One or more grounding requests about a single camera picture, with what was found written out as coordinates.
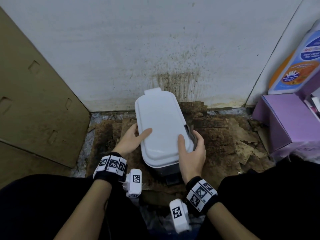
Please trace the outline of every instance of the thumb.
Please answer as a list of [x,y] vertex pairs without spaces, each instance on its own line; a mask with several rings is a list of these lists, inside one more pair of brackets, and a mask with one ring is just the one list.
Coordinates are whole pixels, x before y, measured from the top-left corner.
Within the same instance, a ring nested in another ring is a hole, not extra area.
[[178,136],[178,150],[179,150],[179,155],[185,154],[187,152],[183,135]]
[[152,133],[152,129],[145,129],[140,135],[137,136],[139,143],[141,143],[144,139],[146,139]]

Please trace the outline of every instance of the purple box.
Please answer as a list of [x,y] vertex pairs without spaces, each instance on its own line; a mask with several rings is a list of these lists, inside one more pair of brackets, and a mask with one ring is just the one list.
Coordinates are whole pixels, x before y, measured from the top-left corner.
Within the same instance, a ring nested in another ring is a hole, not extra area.
[[269,154],[275,161],[290,153],[320,156],[320,122],[303,102],[319,87],[320,72],[296,93],[264,95],[258,101],[252,118],[269,126]]

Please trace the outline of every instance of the dirty wall stain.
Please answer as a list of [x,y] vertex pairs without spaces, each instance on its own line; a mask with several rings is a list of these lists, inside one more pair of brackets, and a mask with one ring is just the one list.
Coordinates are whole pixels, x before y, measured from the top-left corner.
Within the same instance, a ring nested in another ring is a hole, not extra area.
[[152,79],[156,79],[158,87],[162,90],[172,92],[178,102],[187,102],[191,95],[197,96],[195,93],[199,75],[199,71],[165,72],[155,74]]

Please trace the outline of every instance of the container lid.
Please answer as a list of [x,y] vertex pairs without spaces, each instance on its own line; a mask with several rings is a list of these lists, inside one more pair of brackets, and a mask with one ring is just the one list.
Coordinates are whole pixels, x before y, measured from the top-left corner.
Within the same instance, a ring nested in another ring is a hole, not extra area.
[[138,130],[141,134],[152,128],[152,133],[141,142],[142,157],[154,168],[175,164],[179,160],[179,134],[184,136],[187,152],[193,150],[178,101],[173,93],[161,88],[145,90],[144,94],[135,102]]

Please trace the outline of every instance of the human hand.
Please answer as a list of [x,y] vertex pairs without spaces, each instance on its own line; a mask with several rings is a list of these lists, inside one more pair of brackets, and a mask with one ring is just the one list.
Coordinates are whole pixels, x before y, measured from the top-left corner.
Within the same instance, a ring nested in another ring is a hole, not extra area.
[[118,145],[112,150],[121,154],[122,157],[126,157],[129,153],[133,152],[140,143],[146,139],[151,133],[152,129],[145,129],[139,136],[135,136],[135,131],[137,129],[137,123],[133,124],[127,132],[124,134]]
[[190,179],[201,176],[202,167],[206,160],[205,141],[195,130],[192,131],[192,133],[198,139],[198,143],[196,149],[190,153],[186,151],[183,135],[178,136],[179,167],[185,184],[187,184]]

